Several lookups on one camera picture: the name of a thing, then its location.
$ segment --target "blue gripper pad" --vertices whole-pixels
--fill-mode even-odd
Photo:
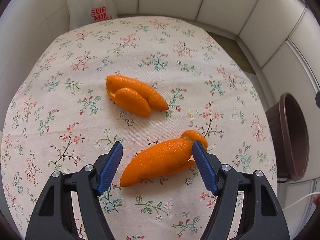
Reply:
[[[212,194],[215,194],[218,191],[218,187],[216,184],[216,174],[207,157],[205,156],[206,154],[207,153],[205,152],[199,141],[193,143],[192,155],[196,161],[204,185],[207,190],[211,191]]]
[[[110,157],[108,158],[106,164],[103,166],[100,176],[99,176],[99,185],[97,187],[98,195],[102,195],[107,191],[111,185],[111,182],[116,174],[119,163],[122,159],[123,147],[121,143],[117,143],[114,150],[109,153]]]

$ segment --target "red text on bag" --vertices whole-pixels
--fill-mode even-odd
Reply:
[[[94,22],[111,20],[110,14],[107,14],[105,6],[91,9],[91,16],[94,18]]]

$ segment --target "flower pattern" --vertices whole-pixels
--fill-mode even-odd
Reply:
[[[169,110],[142,118],[113,104],[106,94],[108,75],[145,82]],[[56,38],[14,95],[4,125],[1,174],[20,234],[25,236],[53,171],[77,172],[118,141],[123,158],[99,198],[115,238],[200,238],[216,198],[196,166],[128,188],[119,184],[135,155],[188,129],[202,133],[208,153],[238,171],[262,170],[276,191],[276,159],[259,97],[204,30],[179,19],[143,16],[97,22]],[[76,203],[74,215],[79,237],[87,239]],[[230,235],[239,219],[236,211]]]

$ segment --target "small crumb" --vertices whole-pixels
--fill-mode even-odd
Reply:
[[[191,126],[193,126],[194,116],[192,115],[190,109],[187,111],[187,116],[190,117]]]

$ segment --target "white cable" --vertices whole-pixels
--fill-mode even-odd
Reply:
[[[285,209],[287,209],[287,208],[289,208],[289,207],[292,207],[293,205],[297,204],[297,203],[298,203],[299,201],[301,201],[302,199],[304,199],[304,198],[306,198],[306,197],[309,197],[309,196],[311,196],[311,195],[316,195],[316,194],[320,194],[320,192],[313,192],[313,193],[310,193],[310,194],[308,194],[308,195],[306,195],[306,196],[302,197],[301,199],[299,199],[299,200],[298,200],[298,201],[296,201],[295,203],[291,204],[290,206],[288,206],[288,207],[286,207],[286,208],[284,208],[284,209],[282,209],[282,210],[285,210]]]

